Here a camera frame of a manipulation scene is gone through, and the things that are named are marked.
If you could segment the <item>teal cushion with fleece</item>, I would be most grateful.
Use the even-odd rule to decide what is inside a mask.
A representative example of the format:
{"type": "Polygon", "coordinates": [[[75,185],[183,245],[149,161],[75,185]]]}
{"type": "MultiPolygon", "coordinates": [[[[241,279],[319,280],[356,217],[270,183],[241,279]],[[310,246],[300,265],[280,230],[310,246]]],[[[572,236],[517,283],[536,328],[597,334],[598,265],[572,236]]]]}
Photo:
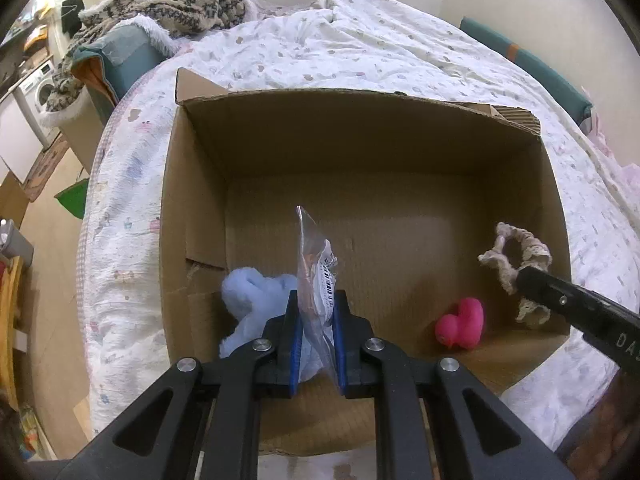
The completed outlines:
{"type": "Polygon", "coordinates": [[[118,23],[104,36],[76,49],[72,75],[87,88],[102,125],[131,87],[171,58],[180,42],[144,15],[118,23]]]}

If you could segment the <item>teal headboard cushion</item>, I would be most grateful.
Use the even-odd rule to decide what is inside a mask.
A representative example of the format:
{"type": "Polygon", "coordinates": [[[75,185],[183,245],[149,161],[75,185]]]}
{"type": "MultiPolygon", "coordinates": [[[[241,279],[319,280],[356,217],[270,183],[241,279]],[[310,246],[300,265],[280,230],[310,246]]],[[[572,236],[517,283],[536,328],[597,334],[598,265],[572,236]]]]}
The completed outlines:
{"type": "Polygon", "coordinates": [[[502,54],[519,68],[525,70],[529,76],[536,79],[563,107],[563,110],[573,118],[582,131],[586,131],[591,126],[592,103],[556,70],[541,61],[532,52],[522,49],[509,38],[466,16],[460,22],[460,29],[489,49],[502,54]]]}

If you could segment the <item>white patterned bed quilt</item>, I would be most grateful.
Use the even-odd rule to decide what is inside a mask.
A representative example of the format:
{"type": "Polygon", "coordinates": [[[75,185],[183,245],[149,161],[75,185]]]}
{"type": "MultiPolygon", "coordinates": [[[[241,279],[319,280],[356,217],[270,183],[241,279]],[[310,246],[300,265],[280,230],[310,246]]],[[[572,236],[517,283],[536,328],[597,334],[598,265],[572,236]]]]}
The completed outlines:
{"type": "Polygon", "coordinates": [[[77,258],[92,428],[168,367],[160,319],[160,191],[179,68],[230,90],[351,88],[530,110],[558,182],[576,281],[639,307],[639,197],[538,81],[454,26],[396,0],[318,0],[181,40],[114,110],[90,174],[77,258]]]}

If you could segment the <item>brown cardboard box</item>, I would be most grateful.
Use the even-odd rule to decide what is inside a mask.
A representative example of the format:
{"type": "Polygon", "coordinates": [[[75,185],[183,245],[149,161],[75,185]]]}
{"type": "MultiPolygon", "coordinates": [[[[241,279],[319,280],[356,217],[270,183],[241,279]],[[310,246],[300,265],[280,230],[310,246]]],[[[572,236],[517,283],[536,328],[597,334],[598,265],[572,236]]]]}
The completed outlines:
{"type": "Polygon", "coordinates": [[[519,107],[346,89],[224,90],[183,68],[160,201],[160,298],[169,356],[216,358],[233,323],[221,283],[251,266],[292,273],[296,211],[330,241],[337,285],[374,332],[441,356],[436,321],[462,298],[485,309],[462,363],[493,392],[567,340],[559,315],[518,322],[478,256],[504,222],[532,232],[570,276],[564,214],[539,119],[519,107]]]}

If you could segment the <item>clear plastic barcode packet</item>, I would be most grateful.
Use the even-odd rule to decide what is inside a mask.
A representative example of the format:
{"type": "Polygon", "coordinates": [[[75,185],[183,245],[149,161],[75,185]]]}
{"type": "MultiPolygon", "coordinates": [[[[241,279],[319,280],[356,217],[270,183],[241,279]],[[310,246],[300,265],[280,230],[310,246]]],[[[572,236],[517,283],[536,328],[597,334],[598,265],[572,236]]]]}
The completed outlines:
{"type": "Polygon", "coordinates": [[[333,336],[337,258],[331,242],[303,206],[298,219],[297,305],[303,330],[323,370],[338,383],[333,336]]]}

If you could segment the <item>patterned knit blanket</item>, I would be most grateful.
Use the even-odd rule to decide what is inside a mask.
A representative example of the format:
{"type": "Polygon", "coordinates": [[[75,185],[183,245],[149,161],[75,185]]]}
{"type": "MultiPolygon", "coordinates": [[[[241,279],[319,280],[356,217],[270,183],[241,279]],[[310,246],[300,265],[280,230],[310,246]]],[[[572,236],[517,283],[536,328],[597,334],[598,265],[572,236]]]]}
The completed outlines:
{"type": "Polygon", "coordinates": [[[78,99],[84,84],[72,75],[73,55],[121,22],[146,16],[171,38],[198,36],[213,29],[231,28],[250,17],[247,0],[105,0],[79,13],[80,29],[53,73],[53,90],[44,110],[57,113],[78,99]]]}

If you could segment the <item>pink rubber duck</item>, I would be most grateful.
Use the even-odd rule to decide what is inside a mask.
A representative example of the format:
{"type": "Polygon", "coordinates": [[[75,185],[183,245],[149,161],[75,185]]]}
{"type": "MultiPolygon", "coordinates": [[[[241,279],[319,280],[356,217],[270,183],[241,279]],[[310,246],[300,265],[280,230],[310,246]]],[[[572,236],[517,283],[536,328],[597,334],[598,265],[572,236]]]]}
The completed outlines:
{"type": "Polygon", "coordinates": [[[457,314],[445,314],[436,322],[435,338],[448,349],[473,350],[480,344],[484,324],[485,310],[480,300],[463,298],[457,314]]]}

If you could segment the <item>white washing machine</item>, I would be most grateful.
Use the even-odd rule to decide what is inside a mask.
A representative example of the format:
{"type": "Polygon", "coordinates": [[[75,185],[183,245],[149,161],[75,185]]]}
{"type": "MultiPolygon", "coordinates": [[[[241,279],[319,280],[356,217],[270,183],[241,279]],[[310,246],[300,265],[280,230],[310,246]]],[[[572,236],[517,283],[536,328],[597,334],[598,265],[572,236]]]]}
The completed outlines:
{"type": "Polygon", "coordinates": [[[52,58],[47,58],[24,78],[15,95],[16,102],[44,150],[50,148],[56,137],[54,129],[41,125],[40,120],[40,114],[46,110],[48,97],[53,90],[54,69],[52,58]]]}

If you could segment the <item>beige lace scrunchie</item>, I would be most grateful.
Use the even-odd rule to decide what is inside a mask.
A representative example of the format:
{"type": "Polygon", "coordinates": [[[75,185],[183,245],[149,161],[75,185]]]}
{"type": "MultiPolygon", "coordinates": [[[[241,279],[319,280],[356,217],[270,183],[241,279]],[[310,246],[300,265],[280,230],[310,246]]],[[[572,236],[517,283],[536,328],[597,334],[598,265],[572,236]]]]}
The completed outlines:
{"type": "Polygon", "coordinates": [[[544,242],[529,230],[498,222],[494,244],[477,259],[482,266],[497,272],[500,286],[509,296],[520,296],[516,322],[536,330],[550,320],[551,311],[547,307],[526,299],[516,288],[516,279],[521,270],[528,266],[541,271],[550,268],[552,255],[544,242]]]}

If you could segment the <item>light blue fluffy scrunchie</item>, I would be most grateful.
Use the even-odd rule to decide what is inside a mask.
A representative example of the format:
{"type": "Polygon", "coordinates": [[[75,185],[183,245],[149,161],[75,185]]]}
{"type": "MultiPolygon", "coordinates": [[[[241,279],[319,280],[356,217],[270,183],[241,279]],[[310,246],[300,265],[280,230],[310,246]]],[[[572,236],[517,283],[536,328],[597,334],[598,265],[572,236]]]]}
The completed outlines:
{"type": "MultiPolygon", "coordinates": [[[[270,278],[250,266],[230,272],[222,282],[221,298],[238,325],[219,344],[221,359],[231,356],[243,344],[261,337],[269,320],[285,314],[290,293],[296,289],[294,274],[270,278]]],[[[300,318],[303,341],[300,345],[299,381],[309,382],[324,371],[321,356],[308,335],[308,328],[313,328],[314,334],[318,335],[319,324],[311,323],[309,315],[301,314],[300,318]]]]}

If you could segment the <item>white kitchen cabinet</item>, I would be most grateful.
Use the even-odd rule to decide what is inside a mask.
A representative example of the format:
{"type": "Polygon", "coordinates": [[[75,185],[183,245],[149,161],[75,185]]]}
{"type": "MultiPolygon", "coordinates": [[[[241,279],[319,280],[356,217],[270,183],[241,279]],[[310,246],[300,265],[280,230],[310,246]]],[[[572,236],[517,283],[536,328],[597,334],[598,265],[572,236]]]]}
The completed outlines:
{"type": "Polygon", "coordinates": [[[42,152],[42,144],[12,94],[1,102],[0,155],[21,183],[42,152]]]}

